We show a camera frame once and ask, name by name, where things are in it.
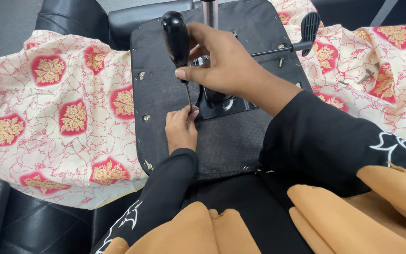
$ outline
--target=white embroidery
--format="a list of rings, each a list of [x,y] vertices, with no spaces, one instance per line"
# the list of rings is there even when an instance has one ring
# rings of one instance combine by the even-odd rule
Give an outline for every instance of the white embroidery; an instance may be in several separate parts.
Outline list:
[[[396,141],[397,144],[393,144],[392,146],[389,147],[384,147],[385,141],[383,140],[383,135],[392,135],[391,133],[388,133],[386,131],[383,131],[379,134],[379,139],[380,139],[380,144],[376,145],[376,146],[369,146],[370,148],[374,149],[374,150],[378,150],[378,151],[388,151],[388,161],[392,162],[392,152],[395,150],[396,147],[401,146],[403,148],[406,149],[406,145],[404,144],[406,142],[406,139],[403,139],[401,137],[396,137]]]
[[[105,238],[105,240],[104,240],[104,242],[103,242],[103,245],[101,245],[101,247],[95,252],[95,254],[102,254],[102,253],[104,252],[104,251],[101,251],[101,248],[103,248],[106,244],[110,243],[110,242],[113,240],[113,238],[112,238],[112,239],[109,239],[110,235],[112,234],[112,228],[113,228],[122,218],[125,218],[125,219],[121,222],[121,224],[120,224],[118,227],[121,227],[121,226],[122,226],[125,222],[127,222],[127,221],[132,221],[132,222],[133,222],[133,226],[131,227],[131,230],[134,229],[134,226],[136,226],[136,222],[137,222],[137,208],[139,207],[140,204],[142,204],[143,201],[141,201],[139,204],[137,204],[136,207],[135,207],[132,211],[129,211],[129,210],[130,210],[131,207],[132,207],[133,205],[135,205],[137,202],[139,202],[139,200],[137,200],[136,202],[134,202],[134,204],[132,204],[132,205],[127,209],[127,211],[120,217],[120,219],[118,219],[118,220],[114,223],[114,225],[112,225],[112,227],[110,227],[110,229],[109,229],[109,235]],[[127,219],[126,217],[127,217],[131,212],[133,212],[133,211],[136,212],[135,218],[134,218],[134,219]]]

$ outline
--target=black screwdriver handle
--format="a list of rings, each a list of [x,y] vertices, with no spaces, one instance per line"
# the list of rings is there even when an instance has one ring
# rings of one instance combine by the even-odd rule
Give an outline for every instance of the black screwdriver handle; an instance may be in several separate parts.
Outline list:
[[[167,51],[177,68],[187,66],[189,61],[189,34],[183,15],[169,11],[162,16],[162,36]]]

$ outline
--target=fingernail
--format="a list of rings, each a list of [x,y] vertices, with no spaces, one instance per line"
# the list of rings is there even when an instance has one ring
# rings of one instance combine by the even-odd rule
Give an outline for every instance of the fingernail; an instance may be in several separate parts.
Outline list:
[[[175,71],[175,76],[179,79],[185,79],[186,78],[186,73],[182,69],[177,69]]]
[[[194,118],[196,118],[198,115],[199,115],[199,113],[200,113],[200,110],[195,110],[193,113],[192,113],[192,116],[194,117]]]

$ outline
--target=gray floor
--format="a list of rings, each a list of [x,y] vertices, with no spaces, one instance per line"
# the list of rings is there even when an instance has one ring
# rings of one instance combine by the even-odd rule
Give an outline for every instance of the gray floor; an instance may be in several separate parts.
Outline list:
[[[170,0],[97,0],[110,12],[139,5]],[[219,3],[233,0],[219,0]],[[43,0],[0,0],[0,56],[16,53],[23,48],[35,27],[37,13]]]

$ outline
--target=leather chair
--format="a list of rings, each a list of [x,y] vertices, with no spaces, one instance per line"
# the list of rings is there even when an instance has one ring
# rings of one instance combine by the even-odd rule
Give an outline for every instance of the leather chair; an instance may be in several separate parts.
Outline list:
[[[385,0],[313,0],[325,26],[355,30],[369,26]],[[35,29],[99,39],[112,49],[129,50],[132,31],[170,10],[198,8],[200,2],[177,0],[106,14],[95,0],[44,0]],[[400,0],[383,25],[406,24],[406,1]],[[111,225],[139,197],[126,195],[92,211],[61,206],[11,189],[0,235],[2,254],[87,254]]]

